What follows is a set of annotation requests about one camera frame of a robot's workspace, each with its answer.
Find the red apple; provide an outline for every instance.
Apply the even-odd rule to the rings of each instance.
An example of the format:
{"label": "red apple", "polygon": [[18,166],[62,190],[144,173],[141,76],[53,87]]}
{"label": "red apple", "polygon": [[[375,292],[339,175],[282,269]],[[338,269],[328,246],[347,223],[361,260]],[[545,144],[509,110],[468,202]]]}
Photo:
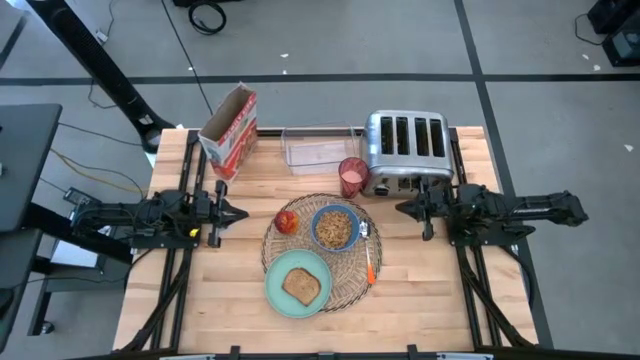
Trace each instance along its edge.
{"label": "red apple", "polygon": [[293,211],[280,211],[273,223],[279,232],[285,235],[295,234],[298,231],[298,214]]}

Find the toast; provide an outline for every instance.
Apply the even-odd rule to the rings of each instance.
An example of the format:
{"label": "toast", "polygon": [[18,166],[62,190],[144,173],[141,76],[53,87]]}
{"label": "toast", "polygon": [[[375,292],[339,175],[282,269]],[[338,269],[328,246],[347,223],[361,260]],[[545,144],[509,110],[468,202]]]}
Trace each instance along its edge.
{"label": "toast", "polygon": [[304,306],[309,306],[320,295],[320,281],[303,268],[295,268],[287,274],[282,289],[298,299]]}

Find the butcher block tabletop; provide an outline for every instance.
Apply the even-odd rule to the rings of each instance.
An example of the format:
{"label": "butcher block tabletop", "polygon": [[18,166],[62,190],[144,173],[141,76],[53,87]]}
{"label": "butcher block tabletop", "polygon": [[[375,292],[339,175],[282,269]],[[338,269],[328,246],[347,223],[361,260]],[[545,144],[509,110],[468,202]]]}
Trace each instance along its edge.
{"label": "butcher block tabletop", "polygon": [[[498,191],[482,127],[457,131],[468,182]],[[163,132],[150,194],[178,187],[187,133]],[[193,190],[199,154],[197,145],[188,191]],[[207,166],[204,189],[214,193],[215,182]],[[292,176],[282,158],[280,138],[259,137],[227,196],[250,217],[223,231],[219,249],[207,247],[203,238],[193,253],[181,354],[229,353],[232,345],[239,345],[242,353],[406,352],[408,344],[416,344],[419,351],[473,350],[456,253],[444,223],[434,219],[435,237],[422,241],[421,224],[394,209],[399,199],[354,199],[378,228],[383,251],[377,282],[360,301],[306,319],[286,318],[273,310],[265,298],[262,239],[284,205],[312,193],[339,195],[337,174]],[[208,234],[210,227],[203,230]],[[483,249],[495,302],[535,343],[518,264],[497,247]],[[181,252],[177,251],[176,268]],[[127,344],[156,306],[165,255],[166,250],[153,250],[131,270],[114,348]],[[476,306],[488,344],[485,312],[477,298]],[[169,343],[172,317],[173,307],[165,317],[163,346]]]}

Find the gray floor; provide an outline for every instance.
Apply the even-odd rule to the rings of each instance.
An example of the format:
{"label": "gray floor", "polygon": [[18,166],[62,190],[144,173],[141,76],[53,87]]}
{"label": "gray floor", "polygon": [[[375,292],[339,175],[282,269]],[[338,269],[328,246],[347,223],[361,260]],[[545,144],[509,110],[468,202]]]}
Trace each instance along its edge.
{"label": "gray floor", "polygon": [[[108,0],[78,0],[106,29]],[[602,50],[576,40],[573,18],[593,0],[465,0],[485,74],[590,74],[639,72],[612,68]],[[193,31],[186,12],[169,6],[200,75],[340,73],[470,74],[454,2],[450,0],[245,0],[225,3],[227,28],[219,36]],[[117,1],[105,49],[128,76],[190,76],[189,64],[158,0]],[[20,12],[0,1],[0,48]],[[581,32],[594,35],[587,22]],[[2,78],[87,77],[38,19],[31,17]],[[438,111],[451,125],[485,125],[472,82],[320,82],[249,84],[258,92],[261,126],[364,122],[376,109]],[[217,104],[231,84],[205,84]],[[491,103],[518,193],[569,189],[591,220],[577,229],[540,224],[530,238],[554,344],[561,349],[640,354],[640,103],[638,82],[489,83]],[[137,86],[166,119],[202,126],[208,111],[198,88]],[[136,140],[117,109],[87,100],[88,86],[0,86],[0,104],[55,102],[61,121],[121,139]],[[95,98],[109,100],[96,89]],[[625,145],[635,146],[629,152]],[[54,148],[87,164],[127,173],[146,183],[151,168],[138,148],[60,128]],[[57,158],[43,178],[98,198],[133,201],[135,195],[78,177]],[[40,183],[35,201],[61,214],[61,193]],[[110,350],[121,291],[54,296],[47,318],[57,331],[26,337],[38,285],[28,287],[10,344],[0,359],[60,359]]]}

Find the silver toaster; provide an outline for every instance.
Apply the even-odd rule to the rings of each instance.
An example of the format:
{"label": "silver toaster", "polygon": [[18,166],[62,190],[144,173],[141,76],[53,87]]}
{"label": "silver toaster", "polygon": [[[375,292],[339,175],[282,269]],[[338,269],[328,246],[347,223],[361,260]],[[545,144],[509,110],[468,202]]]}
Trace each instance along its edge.
{"label": "silver toaster", "polygon": [[435,184],[453,177],[449,127],[441,114],[376,111],[360,141],[360,158],[370,174],[365,196],[413,198],[420,179]]}

